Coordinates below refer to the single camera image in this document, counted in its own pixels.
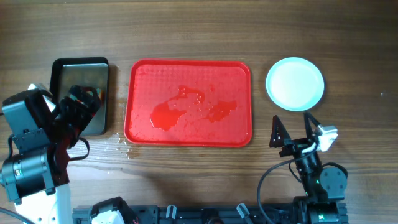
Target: wire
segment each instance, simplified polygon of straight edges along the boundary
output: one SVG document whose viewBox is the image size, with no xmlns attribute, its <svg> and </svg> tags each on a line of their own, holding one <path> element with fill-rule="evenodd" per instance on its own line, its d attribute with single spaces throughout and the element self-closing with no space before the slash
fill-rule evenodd
<svg viewBox="0 0 398 224">
<path fill-rule="evenodd" d="M 84 142 L 86 144 L 87 153 L 84 156 L 78 156 L 78 157 L 70 158 L 69 161 L 79 161 L 79 160 L 82 160 L 82 159 L 86 159 L 88 154 L 90 153 L 90 145 L 88 144 L 88 141 L 85 138 L 83 138 L 83 137 L 79 137 L 79 140 L 81 140 L 82 142 Z"/>
<path fill-rule="evenodd" d="M 347 171 L 342 165 L 339 165 L 339 164 L 337 164 L 337 163 L 335 163 L 335 162 L 327 162 L 327 163 L 325 163 L 325 164 L 322 164 L 322 167 L 325 167 L 325 166 L 334 166 L 334 167 L 337 167 L 339 170 L 341 170 L 341 171 L 344 173 L 344 175 L 345 175 L 346 177 L 348 177 L 348 171 Z"/>
<path fill-rule="evenodd" d="M 13 151 L 12 151 L 12 137 L 14 137 L 13 134 L 11 134 L 8 137 L 8 159 L 10 159 L 12 157 L 12 153 L 13 153 Z"/>
<path fill-rule="evenodd" d="M 7 215 L 12 216 L 12 217 L 14 217 L 14 218 L 17 218 L 17 219 L 19 219 L 20 221 L 22 221 L 22 222 L 24 222 L 24 223 L 26 223 L 26 224 L 35 224 L 34 222 L 30 221 L 30 220 L 27 219 L 26 217 L 23 217 L 22 215 L 20 215 L 20 214 L 18 214 L 18 213 L 15 213 L 15 212 L 13 212 L 13 211 L 10 211 L 10 210 L 8 210 L 8 209 L 1 208 L 1 207 L 0 207 L 0 212 L 3 212 L 4 214 L 7 214 Z"/>
<path fill-rule="evenodd" d="M 267 177 L 267 175 L 268 175 L 269 173 L 271 173 L 274 169 L 276 169 L 276 168 L 278 168 L 278 167 L 280 167 L 280 166 L 286 165 L 286 164 L 288 164 L 288 163 L 291 163 L 291 162 L 296 162 L 296 161 L 305 159 L 305 158 L 307 158 L 308 156 L 311 156 L 312 154 L 314 154 L 314 153 L 317 151 L 317 148 L 318 148 L 318 143 L 316 143 L 314 150 L 311 151 L 310 153 L 308 153 L 307 155 L 305 155 L 305 156 L 303 156 L 303 157 L 301 157 L 301 158 L 298 158 L 298 159 L 290 159 L 290 160 L 287 160 L 287 161 L 278 163 L 278 164 L 272 166 L 271 168 L 269 168 L 269 169 L 267 170 L 267 172 L 266 172 L 265 174 L 263 174 L 262 177 L 260 178 L 260 182 L 259 182 L 259 185 L 258 185 L 258 187 L 257 187 L 257 204 L 258 204 L 258 206 L 259 206 L 260 212 L 262 213 L 262 215 L 264 216 L 264 218 L 266 218 L 267 222 L 269 222 L 270 224 L 275 224 L 275 223 L 268 217 L 266 211 L 264 211 L 264 209 L 263 209 L 263 207 L 262 207 L 262 204 L 261 204 L 261 185 L 262 185 L 262 182 L 263 182 L 264 179 Z"/>
<path fill-rule="evenodd" d="M 290 172 L 292 173 L 292 175 L 294 176 L 294 178 L 296 178 L 296 180 L 297 180 L 299 183 L 301 183 L 302 181 L 300 180 L 300 178 L 297 177 L 297 175 L 293 172 L 292 167 L 290 166 L 291 164 L 292 164 L 292 163 L 290 162 L 290 163 L 289 163 L 289 170 L 290 170 Z"/>
</svg>

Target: white plastic part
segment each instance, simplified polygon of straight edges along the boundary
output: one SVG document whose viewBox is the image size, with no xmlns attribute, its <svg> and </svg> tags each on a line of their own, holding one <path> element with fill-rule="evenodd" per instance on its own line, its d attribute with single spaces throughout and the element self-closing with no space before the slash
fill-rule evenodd
<svg viewBox="0 0 398 224">
<path fill-rule="evenodd" d="M 315 132 L 318 136 L 318 151 L 326 152 L 329 150 L 330 146 L 334 143 L 336 140 L 338 134 L 338 130 L 336 127 L 332 126 L 322 126 L 318 125 L 317 128 L 315 128 Z M 310 147 L 302 150 L 303 153 L 308 153 L 312 152 L 315 149 L 315 143 L 313 143 Z"/>
<path fill-rule="evenodd" d="M 92 224 L 124 224 L 123 217 L 119 210 L 100 213 L 93 218 Z"/>
<path fill-rule="evenodd" d="M 250 212 L 244 203 L 240 203 L 238 206 L 236 206 L 236 209 L 241 218 L 244 218 L 246 215 L 250 215 Z"/>
<path fill-rule="evenodd" d="M 40 90 L 46 90 L 47 92 L 50 93 L 50 91 L 44 87 L 43 84 L 39 83 L 32 83 L 29 85 L 28 90 L 33 90 L 33 89 L 40 89 Z M 50 111 L 52 112 L 55 109 L 55 104 L 51 102 L 51 98 L 47 97 L 47 96 L 43 96 L 45 103 L 47 104 L 47 106 L 49 107 Z"/>
<path fill-rule="evenodd" d="M 289 111 L 305 111 L 322 97 L 325 83 L 319 69 L 308 60 L 291 57 L 278 61 L 266 78 L 271 100 Z"/>
<path fill-rule="evenodd" d="M 38 224 L 73 223 L 69 184 L 56 187 L 55 190 L 52 195 L 41 191 L 23 197 L 22 204 L 15 206 L 17 213 Z"/>
<path fill-rule="evenodd" d="M 169 205 L 166 209 L 166 218 L 175 219 L 175 215 L 177 214 L 177 207 L 175 205 Z"/>
</svg>

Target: table surface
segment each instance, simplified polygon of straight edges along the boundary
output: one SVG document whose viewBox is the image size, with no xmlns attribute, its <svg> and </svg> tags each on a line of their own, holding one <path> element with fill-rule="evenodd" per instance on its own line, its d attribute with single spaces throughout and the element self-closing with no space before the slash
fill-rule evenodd
<svg viewBox="0 0 398 224">
<path fill-rule="evenodd" d="M 323 162 L 349 172 L 351 223 L 398 221 L 398 4 L 395 1 L 16 1 L 0 4 L 0 101 L 30 83 L 49 86 L 58 58 L 104 56 L 111 64 L 108 130 L 90 156 L 68 165 L 72 207 L 122 196 L 130 205 L 256 203 L 260 176 L 286 160 L 270 149 L 277 114 L 293 138 L 302 113 L 266 95 L 270 67 L 286 57 L 313 62 L 325 94 L 311 109 L 339 137 Z M 239 60 L 252 71 L 253 137 L 243 148 L 133 145 L 124 137 L 127 86 L 141 58 Z M 0 161 L 11 130 L 0 117 Z M 82 144 L 71 154 L 83 154 Z M 287 167 L 264 182 L 264 202 L 291 202 L 302 186 Z M 0 206 L 13 209 L 5 191 Z M 0 215 L 2 223 L 15 223 Z"/>
</svg>

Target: red tray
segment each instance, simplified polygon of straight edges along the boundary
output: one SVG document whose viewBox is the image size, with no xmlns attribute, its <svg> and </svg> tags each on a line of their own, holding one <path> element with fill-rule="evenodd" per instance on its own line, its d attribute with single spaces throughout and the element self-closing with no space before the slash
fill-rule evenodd
<svg viewBox="0 0 398 224">
<path fill-rule="evenodd" d="M 252 136 L 241 62 L 144 59 L 131 68 L 124 135 L 136 144 L 241 147 Z"/>
</svg>

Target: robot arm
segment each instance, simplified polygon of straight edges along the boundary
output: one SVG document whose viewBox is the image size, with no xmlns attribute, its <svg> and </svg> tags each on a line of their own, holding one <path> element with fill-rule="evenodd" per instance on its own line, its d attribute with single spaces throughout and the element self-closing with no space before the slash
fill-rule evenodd
<svg viewBox="0 0 398 224">
<path fill-rule="evenodd" d="M 53 110 L 45 90 L 18 93 L 3 102 L 3 113 L 13 134 L 9 157 L 0 170 L 0 183 L 21 215 L 36 223 L 72 223 L 67 149 L 80 137 L 101 106 L 93 88 L 73 85 Z M 19 154 L 12 155 L 12 141 Z"/>
<path fill-rule="evenodd" d="M 316 126 L 312 130 L 310 121 Z M 293 159 L 282 162 L 269 169 L 262 177 L 257 191 L 258 204 L 261 206 L 259 191 L 265 176 L 276 167 L 287 163 L 296 164 L 304 188 L 305 197 L 295 197 L 297 223 L 346 223 L 348 217 L 341 216 L 338 201 L 343 200 L 347 186 L 347 170 L 336 163 L 322 164 L 317 151 L 326 152 L 337 138 L 334 126 L 322 126 L 310 113 L 304 113 L 307 137 L 291 139 L 284 125 L 274 116 L 270 147 L 282 147 L 281 157 L 293 156 Z M 274 223 L 264 210 L 263 215 L 269 223 Z"/>
</svg>

